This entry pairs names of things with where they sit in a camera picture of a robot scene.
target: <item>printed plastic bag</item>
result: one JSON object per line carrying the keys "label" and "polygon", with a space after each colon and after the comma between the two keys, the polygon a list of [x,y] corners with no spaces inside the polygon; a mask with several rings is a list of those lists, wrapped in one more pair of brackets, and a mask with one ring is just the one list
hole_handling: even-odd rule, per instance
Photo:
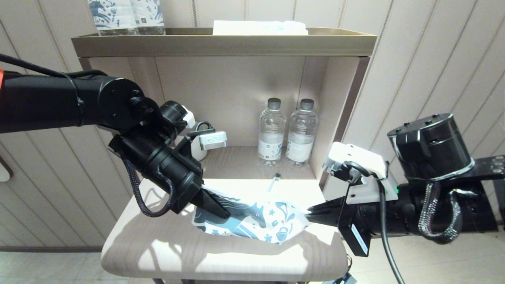
{"label": "printed plastic bag", "polygon": [[241,192],[229,196],[216,189],[206,188],[231,216],[220,218],[201,208],[193,213],[193,225],[215,235],[235,235],[281,244],[309,226],[307,210],[267,192]]}

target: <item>tiled floor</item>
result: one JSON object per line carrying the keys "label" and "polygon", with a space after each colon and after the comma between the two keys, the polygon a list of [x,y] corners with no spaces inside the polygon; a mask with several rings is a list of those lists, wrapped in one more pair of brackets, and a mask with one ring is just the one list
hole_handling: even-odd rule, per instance
{"label": "tiled floor", "polygon": [[[504,232],[463,234],[444,246],[417,236],[389,242],[407,284],[505,283]],[[372,240],[368,258],[353,260],[351,274],[359,284],[395,283],[380,239]],[[100,253],[8,252],[0,252],[0,283],[153,284],[105,272]]]}

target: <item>plastic water bottle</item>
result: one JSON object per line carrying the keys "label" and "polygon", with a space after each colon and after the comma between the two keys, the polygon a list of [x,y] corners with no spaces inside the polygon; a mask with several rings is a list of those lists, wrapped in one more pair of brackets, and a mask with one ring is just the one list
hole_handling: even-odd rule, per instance
{"label": "plastic water bottle", "polygon": [[289,119],[286,162],[292,166],[303,167],[309,160],[316,135],[319,118],[314,112],[314,101],[303,99],[300,109]]}
{"label": "plastic water bottle", "polygon": [[161,0],[131,0],[140,35],[165,34]]}
{"label": "plastic water bottle", "polygon": [[88,0],[99,35],[138,35],[130,0]]}
{"label": "plastic water bottle", "polygon": [[286,116],[280,111],[280,107],[280,99],[270,98],[267,108],[260,116],[258,156],[260,162],[266,166],[273,166],[281,160]]}

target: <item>bottle label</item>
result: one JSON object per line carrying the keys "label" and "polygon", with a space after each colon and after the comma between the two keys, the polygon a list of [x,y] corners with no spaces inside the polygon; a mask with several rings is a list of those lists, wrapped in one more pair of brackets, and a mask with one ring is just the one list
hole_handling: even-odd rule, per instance
{"label": "bottle label", "polygon": [[135,28],[130,0],[88,0],[97,30]]}
{"label": "bottle label", "polygon": [[131,0],[137,27],[163,27],[161,0]]}
{"label": "bottle label", "polygon": [[258,142],[258,156],[267,161],[280,159],[282,151],[282,140],[279,143]]}
{"label": "bottle label", "polygon": [[311,156],[314,137],[312,136],[312,141],[307,144],[296,143],[296,140],[294,135],[290,133],[287,140],[286,157],[295,162],[304,162]]}

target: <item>wall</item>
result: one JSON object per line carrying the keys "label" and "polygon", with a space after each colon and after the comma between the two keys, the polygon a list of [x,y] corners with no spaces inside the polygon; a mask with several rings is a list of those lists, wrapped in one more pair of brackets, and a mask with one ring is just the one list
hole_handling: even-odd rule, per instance
{"label": "wall", "polygon": [[[294,19],[379,35],[343,140],[392,160],[396,176],[401,169],[386,132],[432,113],[455,114],[475,158],[505,153],[502,0],[162,0],[162,5],[167,27],[210,27],[214,19]],[[23,60],[80,70],[70,38],[93,32],[87,0],[0,2],[0,52]],[[131,197],[121,161],[106,150],[110,137],[91,126],[1,134],[0,157],[14,177],[0,183],[0,247],[103,244]]]}

